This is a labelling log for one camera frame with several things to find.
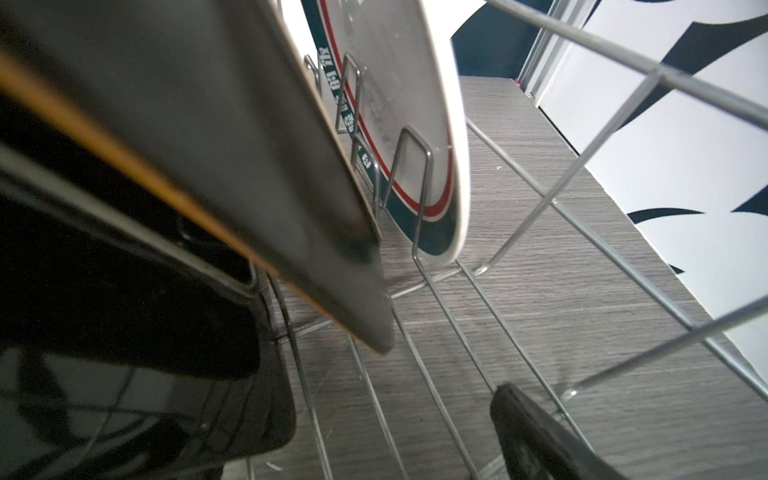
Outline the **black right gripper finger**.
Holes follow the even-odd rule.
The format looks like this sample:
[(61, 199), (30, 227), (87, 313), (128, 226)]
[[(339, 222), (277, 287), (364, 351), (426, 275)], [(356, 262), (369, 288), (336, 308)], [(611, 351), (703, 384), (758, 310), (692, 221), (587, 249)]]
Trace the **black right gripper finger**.
[(624, 477), (511, 383), (497, 387), (490, 416), (512, 479)]

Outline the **black plate orange rim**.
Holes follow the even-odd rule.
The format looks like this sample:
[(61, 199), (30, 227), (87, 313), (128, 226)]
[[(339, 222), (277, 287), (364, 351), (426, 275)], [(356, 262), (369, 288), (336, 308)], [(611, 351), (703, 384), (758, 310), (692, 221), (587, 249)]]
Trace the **black plate orange rim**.
[(380, 234), (271, 1), (5, 1), (1, 90), (372, 350)]

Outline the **square white plate black underside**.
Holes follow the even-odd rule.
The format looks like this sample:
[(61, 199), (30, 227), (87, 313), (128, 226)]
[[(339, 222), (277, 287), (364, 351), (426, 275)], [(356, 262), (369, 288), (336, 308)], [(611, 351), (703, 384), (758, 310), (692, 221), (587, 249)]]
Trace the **square white plate black underside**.
[(264, 274), (1, 101), (1, 475), (218, 479), (296, 432)]

